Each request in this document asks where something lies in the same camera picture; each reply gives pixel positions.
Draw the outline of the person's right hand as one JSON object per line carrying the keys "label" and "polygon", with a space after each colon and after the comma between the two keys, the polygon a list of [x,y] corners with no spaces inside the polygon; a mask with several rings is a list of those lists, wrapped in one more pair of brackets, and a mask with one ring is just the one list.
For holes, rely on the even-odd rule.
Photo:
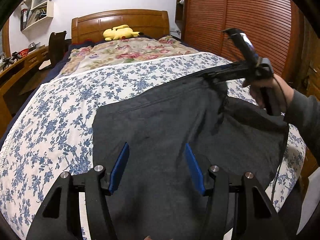
{"label": "person's right hand", "polygon": [[249,86],[249,93],[260,108],[265,108],[261,95],[261,88],[271,88],[275,92],[276,100],[281,112],[285,113],[292,102],[294,90],[280,76],[274,74],[273,77],[263,80],[247,81],[242,83],[243,87]]}

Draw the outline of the person's left hand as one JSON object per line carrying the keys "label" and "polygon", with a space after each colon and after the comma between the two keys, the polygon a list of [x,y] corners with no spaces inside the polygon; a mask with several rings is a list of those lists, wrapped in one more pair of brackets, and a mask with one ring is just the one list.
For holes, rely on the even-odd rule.
{"label": "person's left hand", "polygon": [[151,236],[146,236],[146,237],[144,238],[144,240],[152,240],[152,238],[151,238]]}

